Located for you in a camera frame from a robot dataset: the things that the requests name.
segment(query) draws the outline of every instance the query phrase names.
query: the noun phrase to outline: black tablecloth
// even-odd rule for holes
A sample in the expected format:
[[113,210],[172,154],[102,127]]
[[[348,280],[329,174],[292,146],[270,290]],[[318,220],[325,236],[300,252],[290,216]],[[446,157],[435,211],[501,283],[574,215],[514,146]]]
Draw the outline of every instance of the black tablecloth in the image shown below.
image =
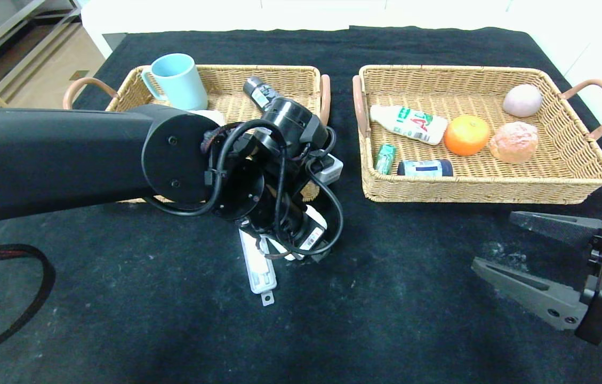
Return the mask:
[[[275,262],[276,303],[250,292],[234,226],[107,204],[0,222],[58,280],[31,323],[0,346],[0,382],[602,382],[602,345],[558,332],[479,279],[474,256],[583,285],[583,255],[508,224],[512,210],[602,219],[602,188],[579,205],[376,204],[360,186],[350,78],[371,63],[518,66],[569,85],[526,34],[486,28],[169,32],[129,35],[97,77],[186,52],[198,63],[312,65],[332,77],[330,125],[347,217],[320,264]],[[77,109],[103,109],[85,90]],[[571,103],[590,129],[579,98]],[[327,201],[316,203],[327,209]],[[0,331],[39,282],[0,264]]]

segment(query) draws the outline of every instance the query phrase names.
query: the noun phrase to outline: light blue mug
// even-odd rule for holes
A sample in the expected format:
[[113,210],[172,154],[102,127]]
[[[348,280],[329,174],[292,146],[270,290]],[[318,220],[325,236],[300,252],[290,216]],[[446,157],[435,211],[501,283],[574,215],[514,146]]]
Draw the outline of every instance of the light blue mug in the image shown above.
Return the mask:
[[[149,73],[152,73],[164,94],[159,94],[151,84]],[[208,95],[194,59],[188,54],[170,53],[161,56],[142,71],[142,80],[154,98],[169,101],[175,108],[193,111],[208,107]]]

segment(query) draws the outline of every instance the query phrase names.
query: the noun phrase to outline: wicker basket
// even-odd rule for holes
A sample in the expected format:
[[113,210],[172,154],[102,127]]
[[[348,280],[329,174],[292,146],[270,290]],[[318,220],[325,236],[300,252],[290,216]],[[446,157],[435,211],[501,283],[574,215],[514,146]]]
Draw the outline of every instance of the wicker basket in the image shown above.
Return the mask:
[[[77,92],[86,84],[101,87],[113,99],[106,111],[127,111],[144,104],[171,105],[169,102],[156,100],[142,81],[142,70],[149,66],[134,68],[125,77],[121,88],[116,92],[104,82],[92,78],[80,78],[72,83],[64,95],[64,109],[71,109]],[[285,97],[308,107],[327,124],[330,115],[330,78],[320,77],[320,72],[311,66],[223,66],[198,65],[201,80],[208,93],[208,109],[216,109],[224,116],[226,122],[238,122],[260,117],[254,103],[242,91],[244,80],[249,76],[258,76],[275,88]],[[161,92],[161,87],[152,75],[152,84]],[[318,195],[317,185],[309,182],[301,192],[303,201],[315,199]]]
[[[534,116],[521,119],[537,127],[537,152],[526,163],[504,163],[487,149],[457,156],[440,143],[390,133],[369,122],[368,105],[405,105],[454,119],[462,114],[481,117],[491,136],[505,123],[519,120],[502,109],[506,93],[519,84],[540,89],[543,102]],[[566,101],[590,80],[562,94],[549,76],[529,68],[470,66],[364,66],[354,76],[355,114],[362,161],[362,188],[376,202],[490,202],[577,204],[602,186],[602,151],[593,133]],[[396,146],[392,175],[374,170],[382,144]],[[447,158],[454,177],[401,177],[394,173],[401,160]]]

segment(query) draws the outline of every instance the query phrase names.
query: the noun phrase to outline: green can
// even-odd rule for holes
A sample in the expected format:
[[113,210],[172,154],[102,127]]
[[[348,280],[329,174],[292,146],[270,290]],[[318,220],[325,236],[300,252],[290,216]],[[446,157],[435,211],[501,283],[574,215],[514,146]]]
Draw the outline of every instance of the green can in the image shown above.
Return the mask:
[[376,160],[374,163],[376,164],[374,168],[377,172],[382,175],[388,175],[391,173],[391,166],[393,166],[393,162],[396,159],[396,147],[391,146],[389,144],[381,144],[381,148],[379,148],[379,153],[376,155]]

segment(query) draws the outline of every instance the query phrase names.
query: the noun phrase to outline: wire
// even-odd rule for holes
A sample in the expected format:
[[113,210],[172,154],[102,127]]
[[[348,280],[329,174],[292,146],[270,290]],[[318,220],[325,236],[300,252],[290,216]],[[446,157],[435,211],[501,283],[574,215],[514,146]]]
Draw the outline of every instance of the wire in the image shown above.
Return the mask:
[[327,195],[327,197],[330,199],[330,201],[332,202],[333,206],[335,207],[336,213],[338,215],[338,217],[337,217],[338,225],[337,225],[336,233],[334,234],[334,237],[332,238],[332,240],[327,245],[325,245],[321,248],[318,248],[317,250],[311,250],[311,251],[310,250],[302,250],[301,248],[298,248],[298,247],[294,246],[293,244],[291,244],[291,242],[283,241],[280,236],[282,231],[279,226],[279,218],[278,218],[279,211],[281,210],[281,198],[280,198],[281,194],[279,194],[279,192],[277,193],[277,200],[275,203],[275,235],[277,236],[277,242],[289,251],[298,253],[300,255],[306,255],[306,256],[319,255],[320,253],[324,253],[324,252],[330,250],[330,248],[332,248],[332,246],[336,243],[336,241],[338,241],[339,236],[341,235],[341,233],[343,231],[343,227],[344,227],[343,207],[341,206],[341,202],[336,197],[336,195],[332,192],[332,190],[330,190],[330,188],[327,187],[327,185],[325,183],[321,182],[310,170],[310,167],[312,166],[313,162],[315,162],[315,161],[316,161],[316,159],[314,159],[312,161],[308,161],[308,163],[306,164],[306,172],[308,172],[310,179],[315,184],[317,184],[317,186],[320,187],[320,189],[322,189],[322,191],[325,193],[325,195]]
[[291,161],[298,161],[303,159],[304,157],[306,157],[306,155],[308,155],[308,151],[310,150],[310,143],[307,143],[306,146],[303,148],[303,151],[301,152],[300,155],[296,156],[296,157],[292,157],[289,160]]
[[333,151],[334,146],[336,145],[336,131],[332,127],[327,126],[327,132],[330,134],[330,143],[327,145],[327,148],[312,151],[310,153],[311,157],[323,158]]
[[176,216],[193,217],[210,211],[213,209],[215,202],[217,202],[220,198],[220,193],[222,192],[223,178],[225,177],[225,160],[227,160],[227,155],[230,152],[230,148],[232,148],[232,146],[235,144],[235,141],[239,139],[239,136],[242,136],[242,134],[249,129],[257,127],[264,127],[272,131],[273,134],[271,137],[277,142],[277,145],[283,146],[283,155],[286,157],[286,143],[284,142],[284,137],[277,126],[263,119],[250,120],[239,125],[231,134],[229,134],[229,136],[227,136],[227,139],[222,146],[222,150],[220,150],[218,162],[215,167],[215,182],[213,183],[213,191],[211,192],[211,197],[205,202],[205,204],[201,205],[197,209],[177,209],[177,207],[171,207],[166,203],[159,201],[154,196],[147,196],[143,197],[142,199],[152,206],[157,207],[161,211],[169,214],[175,214]]
[[9,328],[0,334],[0,344],[5,340],[13,336],[18,330],[23,328],[23,326],[30,321],[30,319],[35,316],[35,314],[42,308],[43,304],[47,300],[47,297],[50,296],[50,292],[52,292],[52,287],[54,286],[54,280],[57,277],[57,273],[54,270],[50,261],[45,257],[45,255],[38,250],[38,248],[34,248],[30,245],[0,245],[0,261],[1,260],[10,260],[16,258],[35,258],[42,263],[43,266],[43,278],[42,282],[40,282],[40,288],[38,289],[35,298],[30,303],[30,306],[23,311],[23,314],[16,319],[14,323],[12,323]]

